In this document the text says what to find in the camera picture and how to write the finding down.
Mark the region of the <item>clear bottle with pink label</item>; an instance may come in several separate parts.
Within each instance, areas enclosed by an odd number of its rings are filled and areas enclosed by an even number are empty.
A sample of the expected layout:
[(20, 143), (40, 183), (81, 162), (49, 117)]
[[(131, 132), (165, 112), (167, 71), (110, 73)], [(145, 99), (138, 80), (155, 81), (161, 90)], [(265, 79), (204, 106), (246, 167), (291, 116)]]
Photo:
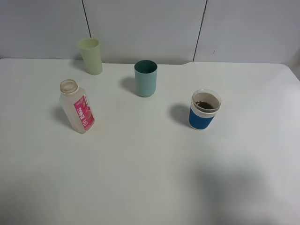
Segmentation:
[(67, 79), (60, 83), (60, 104), (72, 128), (84, 134), (95, 122), (86, 90), (75, 80)]

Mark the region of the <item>teal plastic cup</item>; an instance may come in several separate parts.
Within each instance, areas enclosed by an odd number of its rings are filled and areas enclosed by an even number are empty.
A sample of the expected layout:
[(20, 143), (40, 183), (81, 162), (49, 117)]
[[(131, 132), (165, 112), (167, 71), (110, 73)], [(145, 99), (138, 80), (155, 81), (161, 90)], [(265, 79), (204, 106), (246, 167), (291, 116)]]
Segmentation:
[(141, 60), (134, 65), (135, 90), (141, 97), (150, 97), (156, 91), (158, 66), (151, 60)]

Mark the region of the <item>pale green plastic cup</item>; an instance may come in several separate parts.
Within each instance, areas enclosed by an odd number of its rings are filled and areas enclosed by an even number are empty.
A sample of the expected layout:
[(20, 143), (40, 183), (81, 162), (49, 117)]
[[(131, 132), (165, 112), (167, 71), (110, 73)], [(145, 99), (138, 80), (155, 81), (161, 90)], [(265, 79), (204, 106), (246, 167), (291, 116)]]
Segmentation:
[(82, 39), (78, 44), (80, 54), (86, 66), (87, 72), (91, 75), (102, 73), (102, 60), (99, 41), (95, 38)]

